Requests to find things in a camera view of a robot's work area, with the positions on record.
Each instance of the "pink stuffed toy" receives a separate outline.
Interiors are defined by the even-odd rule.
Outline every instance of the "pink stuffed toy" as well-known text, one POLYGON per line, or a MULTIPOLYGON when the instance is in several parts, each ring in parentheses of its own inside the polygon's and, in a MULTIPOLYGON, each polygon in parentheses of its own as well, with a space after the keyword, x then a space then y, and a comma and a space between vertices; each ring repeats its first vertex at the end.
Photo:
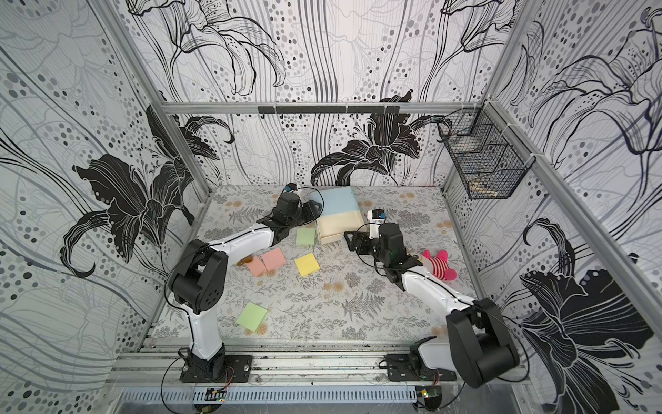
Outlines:
POLYGON ((432 257, 429 250, 423 252, 423 257, 428 260, 422 260, 423 265, 437 277, 439 280, 455 280, 457 272, 448 267, 448 252, 445 250, 432 257))

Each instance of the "green sticky note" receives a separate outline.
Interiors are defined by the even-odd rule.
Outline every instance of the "green sticky note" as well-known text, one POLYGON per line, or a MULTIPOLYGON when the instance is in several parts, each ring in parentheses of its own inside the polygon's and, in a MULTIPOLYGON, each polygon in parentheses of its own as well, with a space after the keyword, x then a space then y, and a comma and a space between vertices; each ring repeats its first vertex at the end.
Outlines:
POLYGON ((315 229, 297 229, 297 244, 315 244, 315 229))
POLYGON ((262 321, 264 321, 265 316, 267 316, 267 309, 257 306, 255 303, 248 302, 242 314, 237 318, 237 324, 249 331, 255 332, 260 327, 262 321))

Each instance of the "pink sticky note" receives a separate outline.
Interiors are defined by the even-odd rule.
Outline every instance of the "pink sticky note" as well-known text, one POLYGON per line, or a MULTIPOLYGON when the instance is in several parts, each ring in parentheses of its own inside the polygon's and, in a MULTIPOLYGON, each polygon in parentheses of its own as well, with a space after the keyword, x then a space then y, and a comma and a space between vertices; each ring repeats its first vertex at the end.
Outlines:
POLYGON ((264 266, 264 263, 260 260, 259 257, 253 256, 253 260, 246 263, 246 267, 253 273, 253 276, 256 278, 262 276, 264 272, 267 271, 267 268, 264 266))
POLYGON ((279 267, 287 264, 285 256, 283 256, 283 252, 281 251, 280 247, 277 247, 263 254, 262 260, 264 261, 264 264, 267 266, 267 270, 269 271, 276 270, 279 267))

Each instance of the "red wire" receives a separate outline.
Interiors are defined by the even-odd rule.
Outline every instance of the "red wire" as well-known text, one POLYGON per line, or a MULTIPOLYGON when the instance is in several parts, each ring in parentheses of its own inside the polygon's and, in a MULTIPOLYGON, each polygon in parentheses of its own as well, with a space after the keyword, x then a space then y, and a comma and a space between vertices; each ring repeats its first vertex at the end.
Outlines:
POLYGON ((224 391, 228 389, 228 387, 230 386, 230 382, 232 382, 232 379, 234 378, 234 368, 230 367, 230 369, 232 370, 232 376, 230 376, 230 381, 228 381, 228 383, 225 385, 225 388, 223 388, 224 391))

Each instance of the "sticky note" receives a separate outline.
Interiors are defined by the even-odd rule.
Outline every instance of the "sticky note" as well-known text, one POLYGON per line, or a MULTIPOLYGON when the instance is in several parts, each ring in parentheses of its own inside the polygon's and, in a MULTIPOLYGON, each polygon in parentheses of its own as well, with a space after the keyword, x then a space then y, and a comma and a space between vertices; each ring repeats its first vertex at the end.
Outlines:
POLYGON ((287 260, 285 259, 285 256, 283 256, 283 252, 281 251, 280 247, 277 247, 263 254, 262 261, 264 262, 264 266, 267 267, 267 271, 269 272, 287 264, 287 260))
POLYGON ((313 253, 308 253, 306 256, 301 256, 300 258, 295 259, 294 263, 297 264, 299 273, 302 276, 308 276, 320 269, 320 265, 317 263, 317 260, 315 260, 315 255, 313 253))
POLYGON ((253 273, 256 278, 262 276, 267 271, 267 267, 260 260, 259 257, 253 256, 253 260, 246 262, 246 267, 253 273))
POLYGON ((262 321, 267 316, 267 309, 257 306, 255 303, 248 302, 241 315, 237 318, 237 325, 240 325, 249 331, 255 332, 262 321))
POLYGON ((315 229, 297 229, 297 244, 315 244, 315 229))

